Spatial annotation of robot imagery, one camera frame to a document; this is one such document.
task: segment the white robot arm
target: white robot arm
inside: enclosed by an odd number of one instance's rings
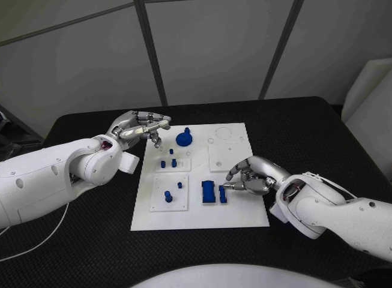
[[[290,175],[258,156],[238,163],[228,181],[238,171],[242,182],[225,183],[225,189],[248,190],[259,195],[275,189],[269,212],[284,223],[290,222],[311,239],[330,229],[354,249],[392,262],[392,204],[354,196],[346,200],[324,184],[323,177],[311,173]]]
[[[140,159],[122,152],[141,139],[161,144],[157,129],[168,129],[170,117],[130,111],[105,135],[49,147],[0,163],[0,228],[20,224],[57,209],[117,170],[132,174]]]

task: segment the blue object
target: blue object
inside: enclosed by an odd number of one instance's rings
[[[215,203],[216,202],[215,182],[203,181],[202,188],[203,188],[203,203]]]
[[[186,147],[192,144],[193,137],[189,133],[189,127],[184,128],[184,132],[176,136],[176,144],[181,147]]]
[[[170,203],[170,202],[171,202],[171,194],[170,194],[170,192],[166,191],[166,192],[163,193],[163,195],[166,196],[166,202]]]
[[[225,190],[223,186],[219,186],[219,194],[220,194],[220,203],[228,203],[226,190]]]

